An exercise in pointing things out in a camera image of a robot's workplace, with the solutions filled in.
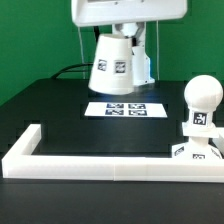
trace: green background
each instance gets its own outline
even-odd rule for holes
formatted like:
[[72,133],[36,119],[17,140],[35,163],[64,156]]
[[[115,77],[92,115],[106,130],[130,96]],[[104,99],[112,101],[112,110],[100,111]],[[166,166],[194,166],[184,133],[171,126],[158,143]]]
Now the green background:
[[[82,61],[70,4],[70,0],[0,1],[0,104],[33,81]],[[110,27],[100,29],[110,32]],[[93,29],[81,28],[81,34],[85,62],[91,62],[96,48]],[[159,36],[161,80],[189,80],[199,74],[224,79],[223,0],[189,0],[183,19],[159,22]],[[146,49],[157,79],[155,22],[147,23]]]

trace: white paper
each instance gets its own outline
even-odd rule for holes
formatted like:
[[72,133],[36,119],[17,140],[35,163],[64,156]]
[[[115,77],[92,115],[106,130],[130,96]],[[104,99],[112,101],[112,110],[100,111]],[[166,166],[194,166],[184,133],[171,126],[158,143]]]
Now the white paper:
[[90,102],[85,116],[166,118],[167,114],[157,103]]

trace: black table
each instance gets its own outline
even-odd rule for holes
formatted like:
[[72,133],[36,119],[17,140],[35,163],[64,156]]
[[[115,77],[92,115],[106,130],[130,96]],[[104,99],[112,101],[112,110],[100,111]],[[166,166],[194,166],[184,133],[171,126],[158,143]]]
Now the black table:
[[[88,90],[86,80],[34,82],[0,107],[1,157],[31,123],[42,124],[34,154],[170,157],[186,141],[185,82],[157,82],[125,96]],[[85,117],[88,102],[162,103],[168,118]],[[224,125],[223,102],[214,116]],[[222,223],[216,183],[18,180],[0,178],[0,223]]]

